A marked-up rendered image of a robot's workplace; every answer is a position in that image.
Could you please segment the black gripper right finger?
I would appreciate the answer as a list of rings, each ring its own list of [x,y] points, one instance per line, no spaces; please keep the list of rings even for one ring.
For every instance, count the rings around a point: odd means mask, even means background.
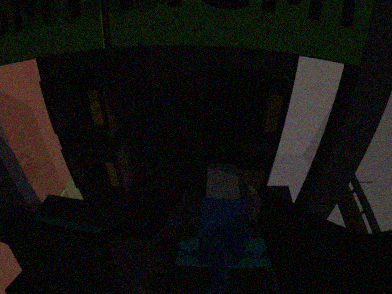
[[[256,187],[257,226],[281,294],[365,294],[392,263],[392,230],[359,234]]]

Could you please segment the blue cable with plug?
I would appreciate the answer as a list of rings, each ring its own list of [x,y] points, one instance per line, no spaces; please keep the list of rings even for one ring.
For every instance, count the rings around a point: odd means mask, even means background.
[[[212,283],[204,294],[224,294],[227,290],[227,266],[239,266],[248,246],[247,219],[256,220],[263,204],[256,187],[248,186],[252,172],[237,170],[236,164],[208,163],[207,187],[201,203],[197,262],[212,264]]]

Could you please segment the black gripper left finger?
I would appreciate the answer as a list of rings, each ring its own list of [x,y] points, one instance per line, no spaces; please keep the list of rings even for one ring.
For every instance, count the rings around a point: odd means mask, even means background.
[[[4,238],[21,270],[32,268],[108,294],[167,294],[187,203],[188,186],[180,184],[103,232],[16,216],[5,219]]]

